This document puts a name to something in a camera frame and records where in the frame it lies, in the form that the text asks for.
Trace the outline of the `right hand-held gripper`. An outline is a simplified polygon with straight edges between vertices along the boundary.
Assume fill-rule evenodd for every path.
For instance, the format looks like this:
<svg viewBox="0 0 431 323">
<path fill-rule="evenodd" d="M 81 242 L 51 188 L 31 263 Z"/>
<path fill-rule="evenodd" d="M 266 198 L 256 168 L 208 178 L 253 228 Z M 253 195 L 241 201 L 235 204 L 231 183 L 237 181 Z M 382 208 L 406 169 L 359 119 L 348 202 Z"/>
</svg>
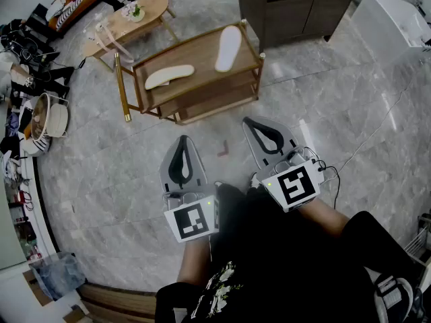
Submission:
<svg viewBox="0 0 431 323">
<path fill-rule="evenodd" d="M 261 116 L 244 117 L 242 127 L 261 169 L 257 172 L 257 180 L 284 212 L 311 202 L 321 193 L 323 165 L 309 148 L 297 146 L 289 127 Z M 268 148 L 259 133 L 272 141 L 275 149 Z"/>
</svg>

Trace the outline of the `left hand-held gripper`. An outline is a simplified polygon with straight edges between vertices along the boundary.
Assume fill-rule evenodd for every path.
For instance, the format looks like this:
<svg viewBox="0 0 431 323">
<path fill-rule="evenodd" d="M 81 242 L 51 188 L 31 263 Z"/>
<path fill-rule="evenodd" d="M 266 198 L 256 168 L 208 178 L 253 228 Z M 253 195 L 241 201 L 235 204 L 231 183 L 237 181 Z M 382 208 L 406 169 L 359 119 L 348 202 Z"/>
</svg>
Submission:
<svg viewBox="0 0 431 323">
<path fill-rule="evenodd" d="M 163 196 L 168 206 L 164 215 L 177 242 L 189 242 L 219 232 L 220 205 L 216 186 L 203 186 L 207 184 L 205 168 L 190 137 L 182 135 L 171 145 L 162 160 L 159 175 L 162 188 L 167 192 Z"/>
</svg>

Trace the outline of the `white slipper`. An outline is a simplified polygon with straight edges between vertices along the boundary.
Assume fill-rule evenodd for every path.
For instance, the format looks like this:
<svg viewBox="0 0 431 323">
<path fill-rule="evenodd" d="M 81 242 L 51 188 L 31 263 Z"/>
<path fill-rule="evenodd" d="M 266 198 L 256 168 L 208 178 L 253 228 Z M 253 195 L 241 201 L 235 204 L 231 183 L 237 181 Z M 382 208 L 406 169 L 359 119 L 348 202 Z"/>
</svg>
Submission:
<svg viewBox="0 0 431 323">
<path fill-rule="evenodd" d="M 236 26 L 227 26 L 222 30 L 219 41 L 215 70 L 220 73 L 231 70 L 240 50 L 242 33 Z"/>
<path fill-rule="evenodd" d="M 188 77 L 194 74 L 195 68 L 192 65 L 177 65 L 173 67 L 165 67 L 153 72 L 145 81 L 145 89 L 153 89 L 160 85 L 164 85 L 173 79 Z"/>
</svg>

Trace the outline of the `person's left forearm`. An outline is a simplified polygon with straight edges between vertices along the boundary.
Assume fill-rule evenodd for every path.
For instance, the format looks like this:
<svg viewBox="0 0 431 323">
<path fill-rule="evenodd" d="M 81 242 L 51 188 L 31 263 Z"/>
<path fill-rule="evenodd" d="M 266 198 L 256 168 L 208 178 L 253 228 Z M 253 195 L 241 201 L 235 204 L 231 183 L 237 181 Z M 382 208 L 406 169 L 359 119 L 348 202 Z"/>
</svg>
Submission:
<svg viewBox="0 0 431 323">
<path fill-rule="evenodd" d="M 208 236 L 186 242 L 177 281 L 204 287 L 209 280 L 210 262 Z"/>
</svg>

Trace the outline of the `person's right forearm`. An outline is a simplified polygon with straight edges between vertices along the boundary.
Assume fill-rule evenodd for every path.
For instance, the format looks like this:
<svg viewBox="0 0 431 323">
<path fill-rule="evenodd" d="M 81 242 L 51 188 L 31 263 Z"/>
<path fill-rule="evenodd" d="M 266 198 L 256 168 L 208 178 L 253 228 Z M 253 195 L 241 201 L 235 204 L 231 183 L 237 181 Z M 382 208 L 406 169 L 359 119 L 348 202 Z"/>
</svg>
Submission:
<svg viewBox="0 0 431 323">
<path fill-rule="evenodd" d="M 344 214 L 331 208 L 321 199 L 315 198 L 302 205 L 298 211 L 303 217 L 319 226 L 325 233 L 338 238 L 350 220 Z"/>
</svg>

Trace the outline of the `wooden trolley cart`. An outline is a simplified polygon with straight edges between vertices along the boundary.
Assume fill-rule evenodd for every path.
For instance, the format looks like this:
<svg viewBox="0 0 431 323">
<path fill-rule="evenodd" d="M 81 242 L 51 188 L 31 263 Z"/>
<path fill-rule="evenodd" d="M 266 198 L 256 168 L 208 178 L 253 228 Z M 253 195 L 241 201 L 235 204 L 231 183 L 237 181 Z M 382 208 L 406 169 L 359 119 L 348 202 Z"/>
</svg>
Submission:
<svg viewBox="0 0 431 323">
<path fill-rule="evenodd" d="M 242 42 L 231 70 L 220 73 L 215 70 L 215 63 L 220 35 L 227 26 L 239 28 Z M 175 44 L 137 63 L 131 70 L 124 68 L 120 55 L 115 54 L 125 121 L 131 122 L 132 111 L 137 111 L 186 125 L 258 100 L 265 54 L 253 48 L 246 33 L 246 20 L 227 26 Z M 195 72 L 145 89 L 145 81 L 153 72 L 177 65 L 192 65 Z"/>
</svg>

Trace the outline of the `person's black clothing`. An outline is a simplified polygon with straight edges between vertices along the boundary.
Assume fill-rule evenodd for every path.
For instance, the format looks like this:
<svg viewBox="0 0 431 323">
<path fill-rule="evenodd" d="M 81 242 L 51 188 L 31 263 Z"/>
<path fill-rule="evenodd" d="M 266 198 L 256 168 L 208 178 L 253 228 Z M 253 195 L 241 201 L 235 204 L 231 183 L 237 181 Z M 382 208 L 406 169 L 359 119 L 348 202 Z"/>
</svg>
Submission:
<svg viewBox="0 0 431 323">
<path fill-rule="evenodd" d="M 334 238 L 298 209 L 282 211 L 260 184 L 216 188 L 209 280 L 161 288 L 155 323 L 379 323 L 378 274 L 415 289 L 411 258 L 368 211 L 348 217 Z"/>
</svg>

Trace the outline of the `low wooden platform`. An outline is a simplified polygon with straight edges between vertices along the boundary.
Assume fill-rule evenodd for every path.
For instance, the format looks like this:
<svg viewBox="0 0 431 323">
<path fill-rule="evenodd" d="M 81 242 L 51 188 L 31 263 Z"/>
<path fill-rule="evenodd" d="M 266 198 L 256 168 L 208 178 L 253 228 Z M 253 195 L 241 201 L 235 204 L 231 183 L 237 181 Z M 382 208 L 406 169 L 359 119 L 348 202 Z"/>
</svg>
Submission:
<svg viewBox="0 0 431 323">
<path fill-rule="evenodd" d="M 117 289 L 93 283 L 77 288 L 89 313 L 110 323 L 155 323 L 154 292 Z"/>
</svg>

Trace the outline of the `black white striped shoe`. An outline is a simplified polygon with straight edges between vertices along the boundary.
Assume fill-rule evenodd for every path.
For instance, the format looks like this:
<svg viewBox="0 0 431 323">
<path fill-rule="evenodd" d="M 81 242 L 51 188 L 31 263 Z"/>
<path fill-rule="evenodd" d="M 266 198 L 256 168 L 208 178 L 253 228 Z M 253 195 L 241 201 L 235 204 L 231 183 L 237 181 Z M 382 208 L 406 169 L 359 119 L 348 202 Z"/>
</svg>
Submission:
<svg viewBox="0 0 431 323">
<path fill-rule="evenodd" d="M 20 141 L 20 146 L 28 155 L 38 157 L 49 150 L 51 146 L 51 138 L 43 137 L 39 141 L 35 141 L 33 138 L 22 139 Z"/>
</svg>

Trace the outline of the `blue grey plastic bag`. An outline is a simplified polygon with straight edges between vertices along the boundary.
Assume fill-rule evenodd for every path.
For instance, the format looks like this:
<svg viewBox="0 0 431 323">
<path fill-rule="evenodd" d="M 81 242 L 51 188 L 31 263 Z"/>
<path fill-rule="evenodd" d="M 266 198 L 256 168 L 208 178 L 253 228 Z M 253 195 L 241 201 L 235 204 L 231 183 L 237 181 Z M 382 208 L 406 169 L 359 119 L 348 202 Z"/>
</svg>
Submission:
<svg viewBox="0 0 431 323">
<path fill-rule="evenodd" d="M 74 254 L 58 252 L 30 264 L 35 279 L 43 293 L 57 301 L 86 282 Z"/>
</svg>

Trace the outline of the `white bathtub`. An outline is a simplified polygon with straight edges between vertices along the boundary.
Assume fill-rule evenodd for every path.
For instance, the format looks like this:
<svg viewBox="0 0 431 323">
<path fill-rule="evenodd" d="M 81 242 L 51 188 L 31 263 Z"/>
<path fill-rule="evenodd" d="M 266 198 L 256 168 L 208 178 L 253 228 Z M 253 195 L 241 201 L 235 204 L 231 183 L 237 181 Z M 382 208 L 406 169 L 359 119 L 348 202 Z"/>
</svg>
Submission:
<svg viewBox="0 0 431 323">
<path fill-rule="evenodd" d="M 431 26 L 411 3 L 361 0 L 351 21 L 382 66 L 431 56 Z"/>
</svg>

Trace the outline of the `vase with pink flowers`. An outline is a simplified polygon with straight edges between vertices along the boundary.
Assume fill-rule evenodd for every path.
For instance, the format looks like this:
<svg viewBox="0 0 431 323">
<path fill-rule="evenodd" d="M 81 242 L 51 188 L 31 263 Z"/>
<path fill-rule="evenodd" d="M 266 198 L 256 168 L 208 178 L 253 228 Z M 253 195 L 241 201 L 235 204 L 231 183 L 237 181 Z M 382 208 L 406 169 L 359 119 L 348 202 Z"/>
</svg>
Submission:
<svg viewBox="0 0 431 323">
<path fill-rule="evenodd" d="M 139 6 L 136 2 L 130 2 L 121 9 L 121 15 L 126 20 L 137 23 L 144 18 L 145 12 L 142 6 Z"/>
</svg>

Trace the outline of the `brown cardboard box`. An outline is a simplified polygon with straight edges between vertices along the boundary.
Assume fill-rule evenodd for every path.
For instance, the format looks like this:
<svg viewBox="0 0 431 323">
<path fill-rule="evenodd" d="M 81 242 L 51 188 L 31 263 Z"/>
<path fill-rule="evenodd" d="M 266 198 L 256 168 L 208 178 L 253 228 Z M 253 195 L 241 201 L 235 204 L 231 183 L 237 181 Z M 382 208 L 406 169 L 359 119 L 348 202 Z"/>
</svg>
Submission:
<svg viewBox="0 0 431 323">
<path fill-rule="evenodd" d="M 34 276 L 34 273 L 31 270 L 25 271 L 23 273 L 23 276 L 30 288 L 30 290 L 33 292 L 35 298 L 39 302 L 41 306 L 45 306 L 48 303 L 52 302 L 53 300 L 47 296 L 44 291 L 41 289 L 38 280 Z"/>
</svg>

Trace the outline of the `person's black white shoe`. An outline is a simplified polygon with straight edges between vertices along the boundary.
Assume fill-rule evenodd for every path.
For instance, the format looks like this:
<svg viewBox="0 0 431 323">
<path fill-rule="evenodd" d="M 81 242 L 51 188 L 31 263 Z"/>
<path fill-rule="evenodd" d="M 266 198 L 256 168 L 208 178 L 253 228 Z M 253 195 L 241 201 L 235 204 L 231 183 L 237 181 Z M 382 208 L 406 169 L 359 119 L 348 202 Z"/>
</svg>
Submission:
<svg viewBox="0 0 431 323">
<path fill-rule="evenodd" d="M 424 323 L 427 321 L 423 293 L 404 278 L 378 274 L 373 280 L 374 303 L 379 323 Z"/>
</svg>

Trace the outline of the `black white striped cushion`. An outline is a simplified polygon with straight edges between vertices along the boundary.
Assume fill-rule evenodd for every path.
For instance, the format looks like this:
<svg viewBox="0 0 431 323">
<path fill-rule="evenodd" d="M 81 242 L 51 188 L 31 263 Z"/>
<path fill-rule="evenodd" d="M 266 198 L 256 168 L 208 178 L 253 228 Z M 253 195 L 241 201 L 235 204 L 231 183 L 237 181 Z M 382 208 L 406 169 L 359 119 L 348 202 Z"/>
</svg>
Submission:
<svg viewBox="0 0 431 323">
<path fill-rule="evenodd" d="M 74 0 L 63 8 L 62 14 L 57 19 L 57 24 L 56 24 L 57 31 L 61 29 L 61 27 L 71 16 L 71 14 L 85 1 L 86 0 Z"/>
</svg>

